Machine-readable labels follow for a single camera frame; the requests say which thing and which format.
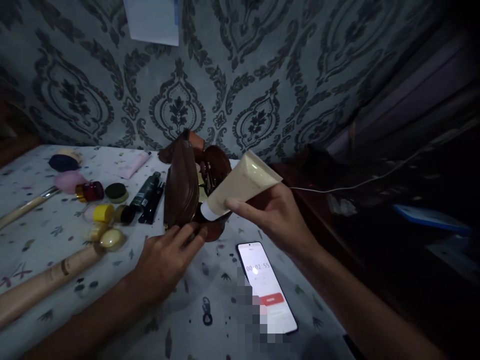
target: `paper note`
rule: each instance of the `paper note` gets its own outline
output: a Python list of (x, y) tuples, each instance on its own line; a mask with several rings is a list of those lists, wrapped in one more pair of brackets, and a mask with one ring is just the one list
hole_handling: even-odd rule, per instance
[(178, 0), (123, 0), (123, 3), (132, 39), (179, 45)]

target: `wallpaper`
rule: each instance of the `wallpaper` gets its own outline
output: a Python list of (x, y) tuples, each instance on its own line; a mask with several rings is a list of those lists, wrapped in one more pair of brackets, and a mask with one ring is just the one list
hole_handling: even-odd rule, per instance
[(122, 0), (1, 0), (0, 97), (49, 143), (231, 158), (325, 144), (438, 22), (434, 0), (179, 0), (180, 44), (132, 40)]

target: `charging cable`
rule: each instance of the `charging cable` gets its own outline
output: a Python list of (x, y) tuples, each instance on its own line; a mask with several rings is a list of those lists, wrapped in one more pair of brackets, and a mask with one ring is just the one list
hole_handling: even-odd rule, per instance
[(290, 189), (312, 191), (312, 192), (321, 193), (321, 194), (332, 193), (332, 192), (338, 191), (338, 190), (356, 189), (356, 188), (358, 188), (358, 187), (360, 187), (360, 186), (362, 186), (362, 185), (365, 185), (365, 184), (367, 184), (367, 183), (370, 183), (370, 182), (372, 182), (372, 181), (385, 178), (386, 176), (388, 176), (388, 175), (390, 175), (391, 173), (393, 173), (395, 170), (400, 169), (403, 165), (405, 165), (405, 164), (408, 163), (410, 160), (412, 160), (414, 157), (416, 157), (419, 153), (421, 153), (421, 152), (422, 152), (425, 148), (427, 148), (428, 146), (430, 146), (430, 144), (422, 147), (420, 150), (417, 150), (416, 152), (413, 153), (412, 156), (410, 156), (410, 157), (407, 158), (406, 160), (402, 161), (400, 164), (398, 164), (397, 166), (395, 166), (393, 169), (391, 169), (390, 171), (386, 172), (386, 173), (383, 174), (382, 176), (378, 176), (378, 177), (374, 177), (374, 178), (368, 179), (367, 181), (361, 182), (361, 183), (359, 183), (359, 184), (357, 184), (357, 185), (354, 185), (354, 186), (339, 187), (339, 188), (335, 188), (335, 189), (332, 189), (332, 190), (325, 190), (325, 191), (315, 190), (315, 189), (309, 189), (309, 188), (303, 188), (303, 187), (290, 187)]

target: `phone screen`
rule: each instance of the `phone screen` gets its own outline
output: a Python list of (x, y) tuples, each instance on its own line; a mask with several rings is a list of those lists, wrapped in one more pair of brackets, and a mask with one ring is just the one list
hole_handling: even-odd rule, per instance
[(280, 288), (270, 261), (260, 242), (237, 245), (248, 282), (267, 309), (267, 332), (288, 334), (297, 330), (297, 323)]

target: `brown leather pouch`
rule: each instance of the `brown leather pouch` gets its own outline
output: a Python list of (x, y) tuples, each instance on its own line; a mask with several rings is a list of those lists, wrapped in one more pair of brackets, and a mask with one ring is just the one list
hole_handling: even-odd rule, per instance
[(165, 231), (174, 225), (182, 227), (191, 222), (206, 225), (208, 228), (206, 241), (212, 242), (217, 240), (224, 231), (225, 222), (231, 212), (215, 221), (208, 221), (202, 216), (199, 202), (199, 179), (195, 163), (209, 162), (212, 176), (217, 181), (225, 179), (232, 171), (232, 167), (227, 155), (219, 147), (209, 146), (203, 150), (203, 140), (197, 141), (195, 144), (196, 147), (185, 138), (184, 132), (169, 145), (171, 147), (168, 150), (171, 153), (170, 158), (166, 154), (168, 147), (163, 150), (165, 152), (163, 158), (171, 163), (166, 177), (163, 221)]
[(172, 155), (174, 154), (175, 145), (181, 140), (187, 140), (193, 147), (193, 152), (195, 156), (200, 155), (204, 151), (205, 140), (198, 136), (193, 131), (188, 129), (184, 130), (179, 137), (170, 143), (166, 148), (158, 152), (158, 159), (165, 164), (172, 163)]

